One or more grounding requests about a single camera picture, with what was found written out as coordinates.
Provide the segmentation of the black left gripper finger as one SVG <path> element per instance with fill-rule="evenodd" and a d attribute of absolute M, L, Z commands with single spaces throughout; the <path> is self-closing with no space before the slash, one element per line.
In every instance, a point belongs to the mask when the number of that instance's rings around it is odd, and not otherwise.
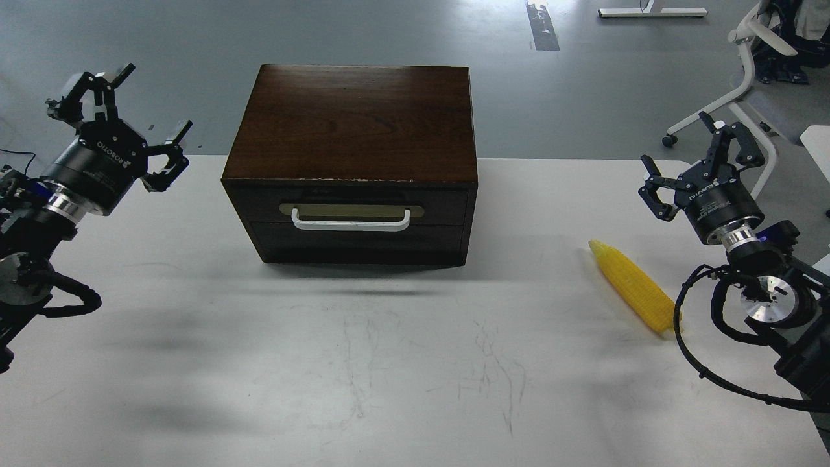
<path fill-rule="evenodd" d="M 183 140 L 192 126 L 193 122 L 190 119 L 178 121 L 171 136 L 163 144 L 143 148 L 142 155 L 148 158 L 151 156 L 168 157 L 168 162 L 162 171 L 148 173 L 141 177 L 142 184 L 149 193 L 166 191 L 189 166 L 189 160 L 184 156 Z"/>
<path fill-rule="evenodd" d="M 47 99 L 47 115 L 66 124 L 83 124 L 83 98 L 93 93 L 95 105 L 94 121 L 118 121 L 119 111 L 115 103 L 115 90 L 136 70 L 136 65 L 127 63 L 112 79 L 103 73 L 93 75 L 89 71 L 75 74 L 68 80 L 58 101 Z"/>

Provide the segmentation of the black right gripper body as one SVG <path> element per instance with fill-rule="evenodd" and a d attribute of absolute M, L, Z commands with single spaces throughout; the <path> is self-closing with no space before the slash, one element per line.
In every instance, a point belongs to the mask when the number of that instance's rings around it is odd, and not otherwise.
<path fill-rule="evenodd" d="M 677 207 L 704 245 L 718 243 L 718 228 L 735 221 L 748 221 L 751 228 L 756 228 L 765 217 L 732 163 L 718 165 L 712 180 L 704 178 L 711 172 L 707 163 L 697 162 L 678 177 L 681 187 L 677 189 Z"/>

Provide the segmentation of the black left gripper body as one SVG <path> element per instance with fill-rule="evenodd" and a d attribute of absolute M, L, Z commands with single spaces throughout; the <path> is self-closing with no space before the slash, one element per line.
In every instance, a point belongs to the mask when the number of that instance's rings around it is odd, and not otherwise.
<path fill-rule="evenodd" d="M 41 179 L 68 189 L 95 215 L 107 216 L 146 174 L 146 148 L 146 139 L 122 119 L 89 121 Z"/>

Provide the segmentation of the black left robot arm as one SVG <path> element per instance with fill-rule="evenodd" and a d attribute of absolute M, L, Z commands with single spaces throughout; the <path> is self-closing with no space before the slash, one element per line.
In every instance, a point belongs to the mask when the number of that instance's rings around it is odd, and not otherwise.
<path fill-rule="evenodd" d="M 189 166 L 185 119 L 163 144 L 149 145 L 119 116 L 115 90 L 134 71 L 128 63 L 113 78 L 82 72 L 59 100 L 47 100 L 50 118 L 75 129 L 74 140 L 37 177 L 2 168 L 1 317 L 2 371 L 13 361 L 9 343 L 38 315 L 92 313 L 101 296 L 57 272 L 51 256 L 71 241 L 83 216 L 110 215 L 134 182 L 164 192 Z"/>

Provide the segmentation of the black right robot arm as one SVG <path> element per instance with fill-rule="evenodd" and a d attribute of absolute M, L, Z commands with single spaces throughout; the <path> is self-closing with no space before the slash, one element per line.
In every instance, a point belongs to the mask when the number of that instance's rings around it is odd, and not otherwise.
<path fill-rule="evenodd" d="M 792 251 L 800 231 L 791 221 L 764 230 L 755 198 L 741 172 L 765 164 L 764 154 L 741 122 L 699 118 L 712 135 L 705 157 L 677 177 L 666 177 L 650 156 L 639 195 L 652 214 L 672 221 L 684 213 L 704 245 L 721 245 L 726 264 L 700 265 L 682 284 L 668 319 L 687 362 L 702 379 L 737 395 L 789 410 L 829 411 L 828 275 L 801 262 Z M 711 321 L 724 336 L 777 353 L 776 374 L 801 393 L 800 399 L 765 395 L 727 381 L 708 369 L 681 336 L 681 307 L 688 290 L 702 278 L 715 280 Z"/>

